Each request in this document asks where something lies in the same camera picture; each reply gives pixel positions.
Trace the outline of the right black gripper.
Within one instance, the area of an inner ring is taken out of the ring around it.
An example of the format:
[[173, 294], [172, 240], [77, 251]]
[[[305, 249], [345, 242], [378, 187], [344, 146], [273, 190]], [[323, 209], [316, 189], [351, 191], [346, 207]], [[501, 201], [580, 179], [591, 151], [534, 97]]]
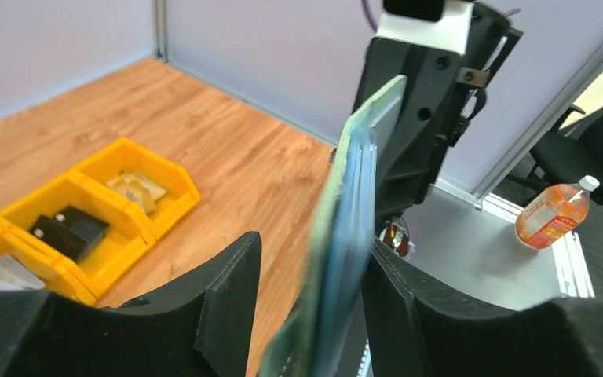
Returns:
[[407, 80], [392, 135], [378, 154], [378, 219], [400, 216], [425, 200], [448, 149], [484, 109], [490, 81], [522, 35], [505, 13], [475, 5], [463, 58], [455, 51], [383, 37], [371, 40], [355, 104], [398, 75]]

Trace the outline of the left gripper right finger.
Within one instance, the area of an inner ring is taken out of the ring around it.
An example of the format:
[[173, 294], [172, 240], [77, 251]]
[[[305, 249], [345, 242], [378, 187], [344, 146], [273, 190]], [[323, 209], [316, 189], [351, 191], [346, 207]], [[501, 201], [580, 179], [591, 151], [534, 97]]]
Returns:
[[376, 376], [603, 376], [603, 300], [522, 311], [448, 286], [375, 240], [362, 283]]

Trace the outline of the green card holder wallet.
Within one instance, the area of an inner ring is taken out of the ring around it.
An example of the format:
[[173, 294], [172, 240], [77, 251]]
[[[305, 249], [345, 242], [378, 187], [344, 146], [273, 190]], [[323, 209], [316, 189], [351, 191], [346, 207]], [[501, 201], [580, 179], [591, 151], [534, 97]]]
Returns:
[[347, 119], [316, 206], [296, 306], [263, 354], [260, 376], [331, 376], [364, 277], [375, 233], [376, 166], [400, 114], [396, 75]]

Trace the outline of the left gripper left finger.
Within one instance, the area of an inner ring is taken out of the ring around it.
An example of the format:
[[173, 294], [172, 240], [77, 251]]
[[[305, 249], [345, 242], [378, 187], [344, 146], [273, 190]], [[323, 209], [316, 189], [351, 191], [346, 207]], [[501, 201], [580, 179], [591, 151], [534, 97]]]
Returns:
[[260, 267], [249, 231], [117, 308], [0, 291], [0, 376], [243, 376]]

